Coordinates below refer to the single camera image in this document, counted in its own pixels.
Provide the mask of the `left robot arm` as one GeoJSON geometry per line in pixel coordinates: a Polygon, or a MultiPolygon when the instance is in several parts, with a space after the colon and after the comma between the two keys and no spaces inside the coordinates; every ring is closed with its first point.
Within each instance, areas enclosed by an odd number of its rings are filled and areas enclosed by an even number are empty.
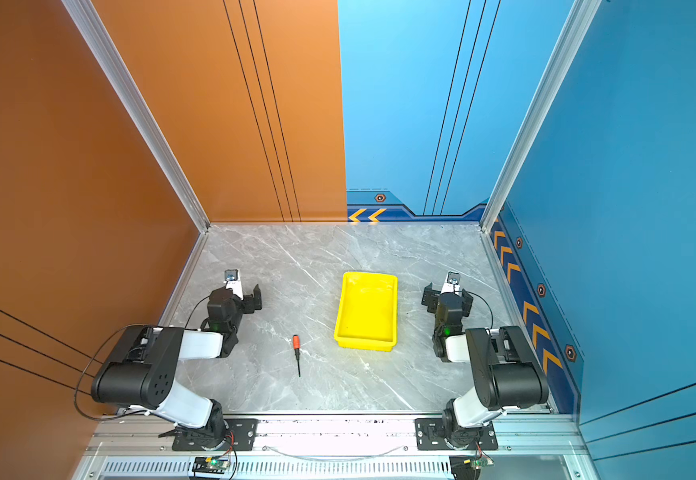
{"type": "Polygon", "coordinates": [[[127,326],[91,383],[92,399],[170,422],[173,428],[163,435],[175,439],[174,450],[230,449],[233,431],[221,403],[182,385],[177,366],[185,360],[228,357],[238,344],[242,317],[262,307],[258,286],[245,294],[238,281],[231,281],[210,293],[208,317],[196,330],[127,326]]]}

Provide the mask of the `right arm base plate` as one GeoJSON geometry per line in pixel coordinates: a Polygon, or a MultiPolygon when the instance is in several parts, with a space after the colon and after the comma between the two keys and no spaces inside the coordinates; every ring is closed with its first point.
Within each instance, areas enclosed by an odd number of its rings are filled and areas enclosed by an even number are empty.
{"type": "Polygon", "coordinates": [[[442,418],[416,418],[414,427],[417,449],[421,451],[496,451],[499,448],[492,424],[471,428],[447,427],[442,418]]]}

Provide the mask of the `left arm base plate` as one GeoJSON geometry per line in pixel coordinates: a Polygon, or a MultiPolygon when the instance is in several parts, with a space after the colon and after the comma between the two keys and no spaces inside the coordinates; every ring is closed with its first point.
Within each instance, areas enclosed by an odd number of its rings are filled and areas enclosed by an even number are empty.
{"type": "Polygon", "coordinates": [[[255,418],[225,418],[218,427],[199,429],[176,427],[162,437],[173,438],[172,450],[177,452],[248,452],[253,449],[259,421],[255,418]]]}

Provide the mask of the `red handled screwdriver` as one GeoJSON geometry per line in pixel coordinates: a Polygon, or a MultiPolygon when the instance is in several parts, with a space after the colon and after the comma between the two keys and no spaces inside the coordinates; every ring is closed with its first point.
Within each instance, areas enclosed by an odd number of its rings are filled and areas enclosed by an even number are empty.
{"type": "Polygon", "coordinates": [[[296,366],[297,366],[297,374],[298,374],[298,376],[301,376],[301,365],[300,365],[301,342],[300,342],[300,338],[297,334],[292,336],[292,347],[293,347],[296,366]]]}

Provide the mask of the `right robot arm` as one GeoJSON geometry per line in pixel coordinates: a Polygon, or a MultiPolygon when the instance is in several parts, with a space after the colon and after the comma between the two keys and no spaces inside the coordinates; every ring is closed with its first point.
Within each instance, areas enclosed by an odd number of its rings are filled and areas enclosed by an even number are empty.
{"type": "Polygon", "coordinates": [[[473,386],[447,402],[436,430],[436,436],[456,450],[481,446],[495,419],[509,410],[544,404],[550,396],[547,376],[522,328],[463,327],[475,297],[454,283],[440,290],[427,285],[421,297],[421,304],[434,315],[436,357],[470,366],[473,386]]]}

